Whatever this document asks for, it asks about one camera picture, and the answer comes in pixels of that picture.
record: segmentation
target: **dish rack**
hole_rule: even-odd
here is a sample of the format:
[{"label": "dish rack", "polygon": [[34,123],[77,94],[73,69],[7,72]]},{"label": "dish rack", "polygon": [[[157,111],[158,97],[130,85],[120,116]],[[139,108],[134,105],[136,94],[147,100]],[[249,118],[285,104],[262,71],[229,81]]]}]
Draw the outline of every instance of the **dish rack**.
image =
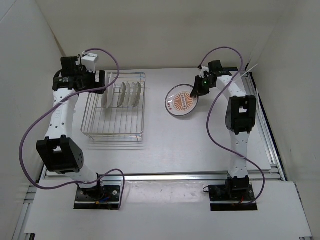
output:
[{"label": "dish rack", "polygon": [[[135,107],[118,107],[122,83],[137,84],[137,82],[141,84],[138,105]],[[141,142],[144,132],[145,96],[146,74],[144,72],[121,72],[119,78],[114,83],[110,107],[101,107],[102,95],[89,93],[81,132],[95,141]]]}]

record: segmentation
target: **purple cable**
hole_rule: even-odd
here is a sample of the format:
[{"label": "purple cable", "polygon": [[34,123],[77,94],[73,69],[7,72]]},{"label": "purple cable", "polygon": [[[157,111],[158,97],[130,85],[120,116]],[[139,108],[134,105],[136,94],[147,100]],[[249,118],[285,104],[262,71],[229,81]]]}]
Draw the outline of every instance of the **purple cable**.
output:
[{"label": "purple cable", "polygon": [[246,158],[245,156],[242,156],[240,153],[236,152],[236,151],[233,151],[225,146],[222,146],[221,144],[219,144],[216,140],[214,140],[214,138],[211,136],[211,133],[210,133],[210,130],[209,130],[209,121],[210,121],[210,116],[211,116],[211,113],[212,113],[212,110],[214,109],[214,106],[216,105],[216,102],[218,100],[218,98],[224,93],[224,91],[231,85],[231,83],[233,82],[233,80],[235,79],[235,77],[240,73],[240,71],[242,70],[243,66],[244,66],[244,59],[241,55],[241,53],[239,51],[237,51],[236,49],[232,48],[232,47],[229,47],[229,46],[221,46],[221,47],[217,47],[213,50],[211,50],[210,52],[208,52],[207,55],[205,55],[205,57],[203,58],[202,62],[200,63],[200,65],[202,65],[204,63],[204,61],[206,60],[206,58],[209,56],[209,54],[211,54],[212,52],[216,51],[216,50],[219,50],[219,49],[230,49],[234,52],[236,52],[240,59],[241,59],[241,66],[240,66],[240,69],[239,71],[236,72],[235,75],[232,76],[230,82],[224,87],[224,89],[222,89],[222,91],[216,96],[216,98],[214,99],[211,107],[210,107],[210,110],[209,110],[209,113],[208,113],[208,117],[206,119],[206,131],[209,135],[209,138],[212,140],[212,142],[217,145],[218,147],[230,152],[230,153],[233,153],[235,155],[238,155],[239,157],[245,159],[247,162],[251,163],[252,165],[254,165],[262,174],[262,187],[261,187],[261,190],[259,192],[259,194],[255,197],[254,200],[248,202],[248,203],[243,203],[243,205],[247,205],[247,204],[252,204],[254,203],[262,194],[262,192],[264,191],[265,189],[265,184],[266,184],[266,177],[265,177],[265,174],[264,172],[262,171],[262,169],[257,165],[255,164],[253,161],[249,160],[248,158]]},{"label": "purple cable", "polygon": [[[103,87],[98,87],[98,88],[94,88],[94,89],[89,89],[89,90],[83,90],[83,91],[78,91],[78,92],[75,92],[75,93],[72,93],[68,96],[66,96],[64,99],[62,99],[59,103],[57,103],[53,108],[51,108],[49,111],[47,111],[44,115],[42,115],[41,117],[39,117],[25,132],[25,134],[23,135],[22,139],[21,139],[21,142],[20,142],[20,146],[19,146],[19,161],[20,161],[20,165],[21,165],[21,168],[22,168],[22,171],[24,173],[24,175],[26,176],[26,178],[29,180],[29,182],[34,185],[35,187],[37,187],[38,189],[42,189],[42,190],[53,190],[53,189],[58,189],[58,188],[61,188],[61,187],[64,187],[64,186],[67,186],[67,185],[70,185],[70,184],[82,184],[83,182],[82,181],[70,181],[70,182],[66,182],[64,184],[61,184],[61,185],[58,185],[58,186],[50,186],[50,187],[46,187],[46,186],[41,186],[39,184],[37,184],[29,175],[29,173],[27,172],[27,169],[26,169],[26,166],[24,164],[24,159],[23,159],[23,148],[24,148],[24,143],[25,143],[25,140],[28,136],[28,134],[30,133],[30,131],[41,121],[43,120],[45,117],[47,117],[49,114],[51,114],[54,110],[56,110],[62,103],[66,102],[69,98],[72,98],[73,96],[75,95],[79,95],[79,94],[83,94],[83,93],[90,93],[90,92],[95,92],[95,91],[99,91],[99,90],[105,90],[107,89],[108,87],[110,87],[112,84],[115,83],[115,81],[118,79],[119,77],[119,74],[120,74],[120,67],[119,67],[119,64],[118,64],[118,61],[116,60],[116,58],[114,56],[111,55],[111,53],[109,53],[108,51],[106,50],[103,50],[101,48],[90,48],[88,50],[86,50],[85,52],[89,52],[89,51],[101,51],[101,52],[104,52],[105,54],[109,55],[115,65],[116,65],[116,70],[117,70],[117,73],[116,73],[116,76],[114,78],[114,80],[109,83],[107,86],[103,86]],[[100,181],[103,177],[105,177],[106,175],[108,175],[109,173],[111,172],[114,172],[114,171],[118,171],[121,173],[122,177],[123,177],[123,186],[122,186],[122,191],[121,191],[121,196],[120,196],[120,201],[119,201],[119,208],[121,206],[121,203],[122,203],[122,195],[123,195],[123,192],[124,192],[124,189],[125,189],[125,175],[124,173],[120,170],[120,169],[112,169],[108,172],[106,172],[105,174],[103,174],[101,177],[99,177],[97,180],[94,180],[94,181],[91,181],[91,182],[87,182],[86,184],[94,184],[98,181]]]}]

